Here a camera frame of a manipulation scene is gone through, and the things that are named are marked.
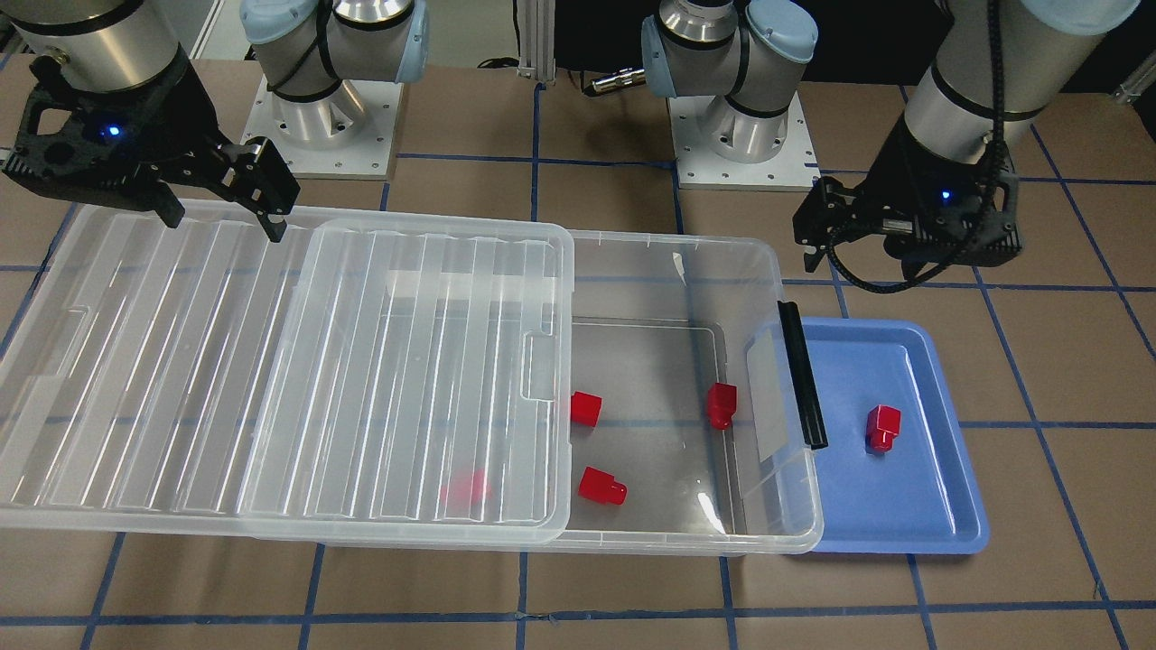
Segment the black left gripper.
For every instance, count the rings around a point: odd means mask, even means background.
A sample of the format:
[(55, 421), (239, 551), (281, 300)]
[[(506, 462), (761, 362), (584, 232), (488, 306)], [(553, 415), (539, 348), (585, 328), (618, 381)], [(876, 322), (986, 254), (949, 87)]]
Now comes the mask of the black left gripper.
[(988, 156), (962, 163), (938, 156), (897, 120), (870, 171), (855, 189), (818, 177), (793, 215), (794, 242), (814, 272), (831, 248), (883, 234), (884, 251), (907, 268), (943, 263), (981, 219), (959, 265), (995, 267), (1022, 254), (1018, 177), (1008, 162), (990, 173)]

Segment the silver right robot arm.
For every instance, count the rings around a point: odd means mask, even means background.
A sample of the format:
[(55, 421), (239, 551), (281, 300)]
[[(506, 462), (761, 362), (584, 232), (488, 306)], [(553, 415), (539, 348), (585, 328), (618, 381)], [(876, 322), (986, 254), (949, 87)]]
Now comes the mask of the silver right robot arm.
[[(269, 136), (234, 143), (191, 59), (153, 1), (5, 1), (34, 49), (34, 90), (3, 175), (44, 198), (151, 210), (169, 228), (173, 186), (209, 190), (255, 214), (272, 242), (301, 195)], [(240, 21), (277, 108), (362, 110), (354, 81), (414, 83), (428, 59), (423, 1), (244, 1)]]

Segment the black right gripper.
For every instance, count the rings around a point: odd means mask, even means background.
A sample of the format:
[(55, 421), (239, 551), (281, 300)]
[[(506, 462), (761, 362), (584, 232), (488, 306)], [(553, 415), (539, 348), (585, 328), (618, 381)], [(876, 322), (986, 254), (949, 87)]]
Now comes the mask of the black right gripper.
[(187, 54), (157, 77), (113, 93), (79, 90), (61, 59), (37, 56), (36, 77), (3, 173), (22, 189), (79, 204), (151, 204), (168, 228), (185, 207), (170, 189), (205, 189), (255, 215), (272, 243), (301, 195), (292, 169), (268, 136), (234, 145)]

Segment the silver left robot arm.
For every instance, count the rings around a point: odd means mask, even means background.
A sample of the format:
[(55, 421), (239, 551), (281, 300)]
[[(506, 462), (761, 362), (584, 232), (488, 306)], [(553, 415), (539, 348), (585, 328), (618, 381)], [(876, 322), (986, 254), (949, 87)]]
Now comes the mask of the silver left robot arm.
[(914, 82), (862, 180), (822, 176), (792, 217), (805, 268), (879, 237), (904, 285), (951, 265), (1011, 263), (1018, 178), (1009, 149), (1139, 1), (660, 1), (640, 22), (640, 67), (662, 98), (707, 98), (712, 152), (762, 163), (780, 148), (806, 67)]

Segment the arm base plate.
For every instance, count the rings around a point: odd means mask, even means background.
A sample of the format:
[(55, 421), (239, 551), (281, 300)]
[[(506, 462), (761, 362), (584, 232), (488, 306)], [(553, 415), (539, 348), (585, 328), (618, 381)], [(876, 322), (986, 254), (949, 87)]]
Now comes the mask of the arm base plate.
[(722, 96), (667, 99), (683, 190), (810, 190), (818, 180), (805, 108), (794, 96), (785, 115), (741, 115)]
[(388, 180), (406, 90), (344, 79), (329, 97), (297, 103), (260, 84), (243, 133), (267, 136), (297, 180)]

